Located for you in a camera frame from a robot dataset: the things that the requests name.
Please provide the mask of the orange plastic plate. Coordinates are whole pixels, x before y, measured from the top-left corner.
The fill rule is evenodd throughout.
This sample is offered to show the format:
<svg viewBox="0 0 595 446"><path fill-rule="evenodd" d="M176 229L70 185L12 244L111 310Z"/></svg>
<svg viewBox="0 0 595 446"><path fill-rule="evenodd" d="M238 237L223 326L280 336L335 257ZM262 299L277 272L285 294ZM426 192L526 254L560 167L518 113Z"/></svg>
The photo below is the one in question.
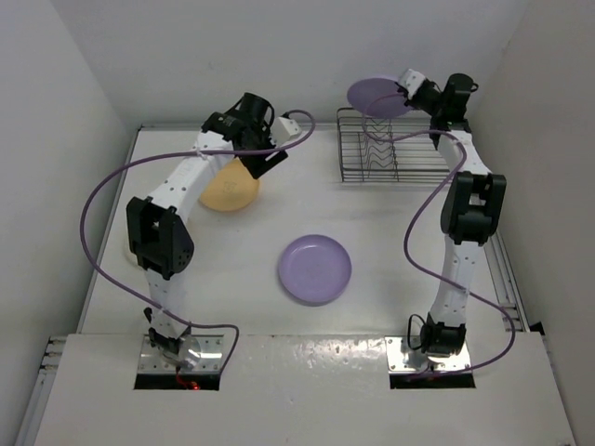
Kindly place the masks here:
<svg viewBox="0 0 595 446"><path fill-rule="evenodd" d="M233 160L210 181L199 203L216 212L239 211L256 200L259 186L241 161Z"/></svg>

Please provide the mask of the purple plastic plate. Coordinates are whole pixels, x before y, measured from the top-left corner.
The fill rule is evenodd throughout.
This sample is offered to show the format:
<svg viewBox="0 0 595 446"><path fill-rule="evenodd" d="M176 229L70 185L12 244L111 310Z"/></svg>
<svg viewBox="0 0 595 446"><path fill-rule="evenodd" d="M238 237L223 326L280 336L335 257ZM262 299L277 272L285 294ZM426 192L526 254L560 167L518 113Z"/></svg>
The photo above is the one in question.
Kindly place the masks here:
<svg viewBox="0 0 595 446"><path fill-rule="evenodd" d="M379 119L394 119L412 110L405 104L407 98L398 79L388 75L357 81L348 89L347 101L357 112Z"/></svg>
<svg viewBox="0 0 595 446"><path fill-rule="evenodd" d="M320 307L337 300L350 284L352 264L337 240L322 234L296 238L280 254L279 283L300 305Z"/></svg>

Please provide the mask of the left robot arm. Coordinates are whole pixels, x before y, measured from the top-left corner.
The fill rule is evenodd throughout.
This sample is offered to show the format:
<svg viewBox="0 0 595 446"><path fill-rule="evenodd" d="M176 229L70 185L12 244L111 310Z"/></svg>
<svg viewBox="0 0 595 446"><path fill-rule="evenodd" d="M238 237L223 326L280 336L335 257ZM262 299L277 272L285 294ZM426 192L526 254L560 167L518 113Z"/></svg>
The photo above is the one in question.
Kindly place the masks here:
<svg viewBox="0 0 595 446"><path fill-rule="evenodd" d="M299 124L277 116L264 98L245 93L225 112L212 113L203 123L193 149L174 171L144 199L126 206L129 249L144 270L150 299L159 310L146 310L149 338L167 357L184 361L191 327L174 319L186 300L185 269L194 254L187 229L190 213L217 174L238 159L253 178L260 178L286 159L270 155L297 138Z"/></svg>

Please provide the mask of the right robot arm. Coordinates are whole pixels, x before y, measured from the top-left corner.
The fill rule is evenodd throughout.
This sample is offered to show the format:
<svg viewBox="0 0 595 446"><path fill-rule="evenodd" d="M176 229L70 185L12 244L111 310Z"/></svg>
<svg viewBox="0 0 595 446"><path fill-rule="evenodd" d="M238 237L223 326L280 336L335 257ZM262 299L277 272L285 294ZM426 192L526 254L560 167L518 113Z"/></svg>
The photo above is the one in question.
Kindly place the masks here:
<svg viewBox="0 0 595 446"><path fill-rule="evenodd" d="M440 227L445 256L434 302L416 349L434 357L458 354L466 338L466 310L477 257L495 234L507 180L484 164L474 147L467 104L477 84L464 73L449 76L444 88L424 80L408 96L430 117L430 138L450 170Z"/></svg>

